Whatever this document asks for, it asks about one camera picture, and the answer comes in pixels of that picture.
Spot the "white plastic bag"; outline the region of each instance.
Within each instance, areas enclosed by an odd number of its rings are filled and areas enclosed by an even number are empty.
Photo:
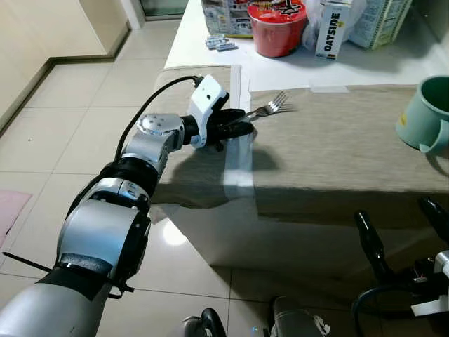
[[[306,6],[307,19],[309,19],[309,22],[302,33],[302,45],[310,51],[314,51],[316,48],[316,40],[318,40],[318,34],[320,32],[321,15],[323,13],[325,2],[326,0],[302,1],[302,3]],[[349,18],[346,30],[344,31],[343,42],[349,38],[349,34],[351,34],[354,25],[362,16],[365,8],[366,0],[352,0],[351,16]]]

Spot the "tiled floor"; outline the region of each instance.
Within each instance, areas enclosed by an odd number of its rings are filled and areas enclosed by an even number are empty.
[[[69,203],[112,158],[126,122],[153,89],[177,25],[148,22],[131,33],[115,62],[58,65],[48,75],[0,138],[0,189],[32,194],[2,250],[54,263]],[[0,263],[0,305],[43,276],[9,259]],[[294,296],[322,315],[332,336],[353,336],[347,305],[319,296],[294,278],[213,269],[169,220],[152,226],[142,267],[129,284],[136,292],[108,302],[99,336],[164,337],[181,319],[210,306],[229,337],[258,337],[266,326],[269,299],[279,294]],[[401,336],[402,330],[410,337],[433,336],[423,321],[381,326],[378,319],[365,317],[363,322],[370,337]]]

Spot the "robotic arm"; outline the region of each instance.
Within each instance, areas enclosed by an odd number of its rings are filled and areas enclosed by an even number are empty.
[[[146,114],[121,156],[79,194],[60,231],[53,269],[0,312],[0,336],[94,336],[108,297],[133,289],[148,241],[150,199],[168,154],[183,145],[203,147],[253,131],[229,124],[243,110],[221,110],[229,94],[205,76],[187,116]],[[120,294],[112,294],[112,287]]]

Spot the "red cup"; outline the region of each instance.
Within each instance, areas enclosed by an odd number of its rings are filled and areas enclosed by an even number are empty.
[[[256,51],[268,58],[292,53],[301,41],[307,21],[305,6],[299,0],[285,1],[282,6],[249,5]]]

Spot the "mug handle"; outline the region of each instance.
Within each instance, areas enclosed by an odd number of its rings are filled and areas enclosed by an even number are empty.
[[[431,146],[420,144],[420,151],[426,154],[437,154],[447,146],[449,146],[449,122],[441,120],[440,133],[434,144]]]

